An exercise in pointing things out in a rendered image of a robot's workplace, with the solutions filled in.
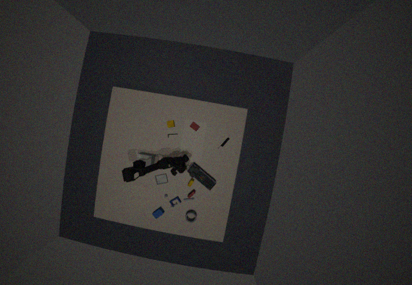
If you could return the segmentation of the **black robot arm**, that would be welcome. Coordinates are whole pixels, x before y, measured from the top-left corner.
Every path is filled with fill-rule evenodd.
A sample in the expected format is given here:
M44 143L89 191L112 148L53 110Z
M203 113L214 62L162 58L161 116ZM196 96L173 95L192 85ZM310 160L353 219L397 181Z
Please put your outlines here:
M183 158L182 157L166 157L162 158L161 160L158 160L156 163L145 167L146 162L142 160L136 160L133 162L132 167L124 168L122 171L124 181L130 182L130 181L135 181L138 177L144 176L145 174L148 174L150 172L153 172L154 170L157 169L168 169L173 167L173 165L177 165L175 169L179 173L183 173L185 170L186 166L182 164L183 163ZM170 166L169 166L170 164ZM138 172L139 176L134 179L134 174Z

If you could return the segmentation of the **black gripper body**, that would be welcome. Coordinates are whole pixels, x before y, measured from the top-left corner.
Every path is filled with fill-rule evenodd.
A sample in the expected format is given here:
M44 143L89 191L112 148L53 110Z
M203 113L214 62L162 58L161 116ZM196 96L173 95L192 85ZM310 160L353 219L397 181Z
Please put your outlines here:
M182 164L184 164L184 162L186 163L186 162L189 161L189 158L187 157L186 154L184 154L184 155L182 156L182 158L183 158L183 163L182 163ZM171 169L171 172L172 172L172 174L173 174L174 176L177 175L177 172L176 172L175 167L177 167L177 165L173 165L173 168Z

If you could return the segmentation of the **olive yellow block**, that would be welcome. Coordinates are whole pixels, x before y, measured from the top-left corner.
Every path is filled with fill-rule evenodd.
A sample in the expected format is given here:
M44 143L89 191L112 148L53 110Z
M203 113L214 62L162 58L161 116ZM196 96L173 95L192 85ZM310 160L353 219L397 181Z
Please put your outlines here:
M191 178L191 180L188 182L188 187L191 187L191 185L192 185L192 183L194 182L194 179L193 178Z
M174 126L174 120L167 121L167 128L169 128L169 127L175 127Z

